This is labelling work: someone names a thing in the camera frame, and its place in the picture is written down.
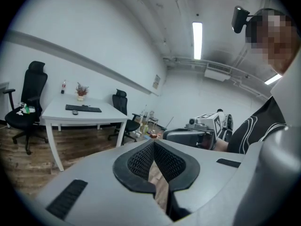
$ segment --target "white wall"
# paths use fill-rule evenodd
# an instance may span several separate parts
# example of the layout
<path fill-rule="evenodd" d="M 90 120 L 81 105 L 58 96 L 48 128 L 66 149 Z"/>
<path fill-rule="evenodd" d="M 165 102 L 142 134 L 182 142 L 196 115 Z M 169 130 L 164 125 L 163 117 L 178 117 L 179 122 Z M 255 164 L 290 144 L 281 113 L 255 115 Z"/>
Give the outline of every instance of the white wall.
<path fill-rule="evenodd" d="M 189 118 L 223 109 L 225 114 L 232 115 L 236 130 L 263 104 L 247 91 L 226 82 L 194 72 L 168 71 L 155 117 L 159 119 L 158 124 L 165 127 L 174 116 L 168 128 L 181 128 Z"/>
<path fill-rule="evenodd" d="M 11 29 L 92 59 L 139 85 L 152 87 L 166 68 L 146 31 L 118 0 L 28 0 Z"/>
<path fill-rule="evenodd" d="M 128 98 L 127 114 L 130 118 L 131 113 L 140 113 L 146 104 L 149 110 L 153 110 L 158 99 L 158 96 L 154 94 L 145 94 L 80 65 L 32 48 L 5 42 L 0 57 L 0 81 L 9 81 L 9 87 L 16 89 L 12 94 L 14 104 L 20 102 L 24 74 L 30 62 L 34 60 L 45 63 L 44 72 L 48 75 L 40 100 L 44 110 L 51 100 L 61 92 L 64 79 L 67 80 L 65 93 L 75 94 L 77 82 L 80 82 L 85 86 L 89 86 L 87 97 L 104 99 L 110 104 L 112 104 L 112 95 L 116 93 L 116 89 L 126 91 Z M 1 114 L 0 120 L 3 120 L 4 116 L 4 114 Z"/>

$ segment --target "wooden floor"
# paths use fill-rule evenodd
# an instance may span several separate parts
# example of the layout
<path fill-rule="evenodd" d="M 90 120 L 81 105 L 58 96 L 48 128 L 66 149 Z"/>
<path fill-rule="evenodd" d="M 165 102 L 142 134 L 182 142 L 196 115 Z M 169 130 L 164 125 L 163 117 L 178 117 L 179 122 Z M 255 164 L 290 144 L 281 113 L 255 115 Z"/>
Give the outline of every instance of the wooden floor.
<path fill-rule="evenodd" d="M 12 137 L 19 130 L 10 128 L 0 129 L 0 160 L 15 189 L 34 197 L 39 190 L 53 177 L 60 173 L 54 162 L 49 144 L 42 139 L 31 137 L 31 155 L 25 152 L 25 137 L 19 138 L 18 143 L 13 143 Z M 67 169 L 85 156 L 115 148 L 117 137 L 108 141 L 109 134 L 114 128 L 95 129 L 63 129 L 59 132 L 53 130 L 57 150 L 64 166 Z M 46 131 L 38 131 L 47 137 Z M 133 142 L 125 138 L 125 144 Z M 155 163 L 153 163 L 149 181 L 156 185 L 156 201 L 162 209 L 166 209 L 168 183 L 165 181 Z"/>

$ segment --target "air vent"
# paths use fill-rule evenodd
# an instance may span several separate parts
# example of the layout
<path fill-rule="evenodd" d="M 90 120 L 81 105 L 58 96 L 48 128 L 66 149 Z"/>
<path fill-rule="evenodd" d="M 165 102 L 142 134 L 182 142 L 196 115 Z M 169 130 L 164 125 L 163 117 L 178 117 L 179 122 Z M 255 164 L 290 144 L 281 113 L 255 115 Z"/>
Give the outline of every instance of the air vent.
<path fill-rule="evenodd" d="M 215 70 L 215 71 L 226 73 L 226 74 L 230 74 L 231 73 L 231 69 L 230 68 L 227 68 L 225 66 L 218 65 L 218 64 L 208 63 L 207 69 Z"/>

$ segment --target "potted plant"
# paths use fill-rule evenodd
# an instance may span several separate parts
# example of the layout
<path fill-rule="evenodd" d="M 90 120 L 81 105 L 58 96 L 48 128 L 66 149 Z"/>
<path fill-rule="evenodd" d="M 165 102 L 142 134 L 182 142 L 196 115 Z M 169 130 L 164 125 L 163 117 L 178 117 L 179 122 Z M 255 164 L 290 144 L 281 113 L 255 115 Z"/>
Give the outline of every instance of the potted plant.
<path fill-rule="evenodd" d="M 77 87 L 76 87 L 76 93 L 77 93 L 77 100 L 78 101 L 83 101 L 84 96 L 89 92 L 88 86 L 82 86 L 80 83 L 77 82 Z"/>

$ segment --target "chair headrest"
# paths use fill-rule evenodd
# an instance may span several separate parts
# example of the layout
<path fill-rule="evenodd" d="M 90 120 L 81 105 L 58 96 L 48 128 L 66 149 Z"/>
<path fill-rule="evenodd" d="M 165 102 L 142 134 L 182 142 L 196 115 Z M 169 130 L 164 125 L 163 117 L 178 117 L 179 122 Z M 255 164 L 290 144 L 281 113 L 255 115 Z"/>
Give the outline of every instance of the chair headrest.
<path fill-rule="evenodd" d="M 45 63 L 43 62 L 39 62 L 39 61 L 32 61 L 29 66 L 28 69 L 29 70 L 33 70 L 33 71 L 38 71 L 38 72 L 43 72 L 43 68 L 44 68 Z"/>
<path fill-rule="evenodd" d="M 117 89 L 116 95 L 117 95 L 117 96 L 120 96 L 120 97 L 127 97 L 126 92 L 125 92 L 125 91 L 122 91 L 122 90 L 120 90 L 120 89 Z"/>

